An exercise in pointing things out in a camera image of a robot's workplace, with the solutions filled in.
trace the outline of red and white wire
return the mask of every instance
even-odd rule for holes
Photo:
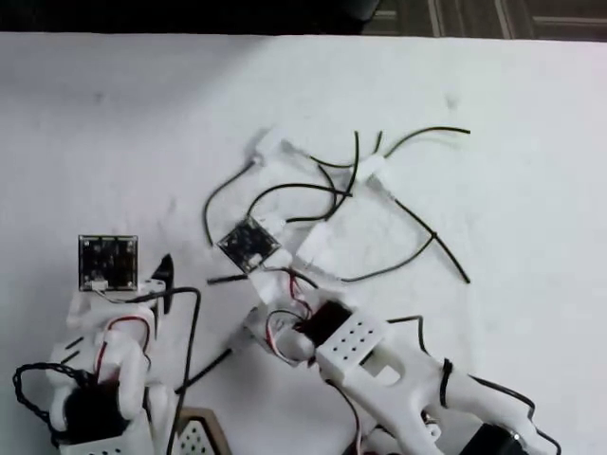
[[[280,350],[278,349],[278,346],[276,345],[276,339],[274,338],[274,334],[272,333],[272,328],[271,328],[272,317],[274,315],[278,315],[278,314],[288,314],[288,315],[293,316],[293,317],[295,317],[297,319],[302,319],[302,317],[300,315],[296,314],[296,313],[292,313],[292,312],[287,311],[287,310],[274,310],[274,311],[270,312],[269,315],[267,315],[267,319],[266,319],[266,341],[267,341],[267,346],[281,360],[283,360],[284,362],[286,362],[288,364],[292,364],[296,360],[287,358],[286,356],[283,355],[283,353],[280,352]]]
[[[289,274],[289,282],[288,282],[288,291],[289,294],[291,295],[291,298],[296,301],[297,303],[299,303],[303,308],[305,308],[305,311],[307,312],[307,318],[309,318],[310,316],[312,316],[312,308],[310,307],[310,305],[308,304],[307,301],[303,300],[303,299],[299,299],[297,297],[297,295],[295,294],[295,285],[298,284],[297,283],[297,278],[295,277],[295,275]]]

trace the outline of white 3d-printed part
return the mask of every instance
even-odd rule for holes
[[[361,364],[371,352],[398,373],[396,382],[382,384]],[[322,377],[332,380],[394,435],[401,451],[407,455],[443,455],[434,443],[436,432],[432,433],[421,418],[423,410],[441,406],[440,362],[397,337],[387,322],[362,311],[355,312],[324,342],[316,358]],[[527,409],[511,397],[455,369],[445,398],[451,409],[517,433],[530,454],[545,453]]]
[[[180,455],[216,455],[202,423],[192,420],[179,436]]]
[[[389,325],[358,310],[317,350],[319,365],[340,382],[384,338]]]

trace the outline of black circuit board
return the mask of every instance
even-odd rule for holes
[[[250,217],[238,223],[217,245],[247,274],[281,247],[274,237]]]
[[[107,291],[137,290],[137,236],[81,235],[78,269],[81,291],[93,290],[94,281],[107,281]]]

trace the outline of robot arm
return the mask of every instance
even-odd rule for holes
[[[440,407],[504,428],[529,455],[548,453],[520,403],[467,374],[446,372],[442,363],[399,337],[386,321],[343,302],[321,299],[315,316],[280,331],[276,344],[288,359],[301,359],[307,350],[322,378],[367,411],[397,440],[403,454],[443,454],[435,445],[440,430],[424,419],[428,414],[435,417],[432,410]],[[302,348],[310,343],[311,349]],[[391,384],[377,379],[386,367],[398,376]]]

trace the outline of white table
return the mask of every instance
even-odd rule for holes
[[[564,453],[603,453],[605,81],[607,46],[583,43],[0,35],[0,446],[51,452],[10,377],[46,360],[62,334],[77,235],[138,234],[146,269],[170,251],[178,283],[203,286],[215,273],[204,197],[243,164],[260,128],[287,122],[308,150],[335,160],[352,155],[354,129],[363,151],[380,129],[386,145],[429,125],[472,130],[413,141],[391,161],[401,198],[442,234],[472,285],[433,248],[350,289],[383,317],[423,313],[433,353],[531,396],[537,424]],[[215,237],[258,190],[296,174],[270,166],[223,194]],[[285,191],[266,207],[312,212],[326,198]],[[336,223],[343,274],[398,259],[394,245],[419,238],[364,191]],[[203,294],[195,370],[254,303],[245,283]],[[191,312],[182,301],[170,329]],[[175,358],[185,332],[167,331]],[[165,373],[178,382],[181,364]],[[44,403],[48,389],[31,389]],[[353,431],[318,377],[259,349],[226,362],[187,403],[216,410],[236,454],[333,455]]]

